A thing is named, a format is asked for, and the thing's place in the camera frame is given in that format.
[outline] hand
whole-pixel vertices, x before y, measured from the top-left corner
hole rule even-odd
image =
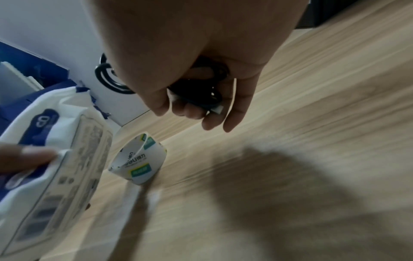
[[[50,162],[56,155],[46,147],[0,144],[0,175],[33,169]]]
[[[125,84],[158,116],[170,106],[166,87],[199,55],[225,63],[230,76],[218,90],[223,112],[181,100],[176,115],[203,119],[205,130],[224,120],[226,132],[245,116],[259,75],[301,17],[308,0],[84,0],[105,53]],[[229,112],[236,79],[234,103]]]

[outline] white wall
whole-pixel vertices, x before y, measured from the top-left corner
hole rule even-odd
[[[148,110],[137,95],[112,92],[95,78],[102,47],[79,0],[1,0],[0,41],[70,69],[121,126]]]

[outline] wooden table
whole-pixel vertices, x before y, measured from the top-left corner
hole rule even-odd
[[[48,261],[413,260],[413,1],[366,0],[296,31],[230,134],[151,112],[147,191],[104,173]]]

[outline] white and blue package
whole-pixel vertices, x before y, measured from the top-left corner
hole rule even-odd
[[[96,190],[112,131],[85,88],[38,97],[0,137],[59,155],[36,169],[0,175],[0,261],[35,261],[68,234]]]

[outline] green label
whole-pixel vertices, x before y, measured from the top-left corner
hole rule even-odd
[[[150,148],[155,143],[156,142],[154,141],[154,139],[152,139],[152,137],[148,137],[148,140],[146,141],[145,145],[143,145],[143,148],[146,150],[146,149]]]
[[[141,176],[141,175],[146,174],[146,173],[151,172],[151,171],[152,171],[151,165],[149,165],[149,163],[146,163],[143,166],[140,166],[136,169],[132,169],[130,171],[130,174],[131,174],[132,177],[137,177],[137,176]]]

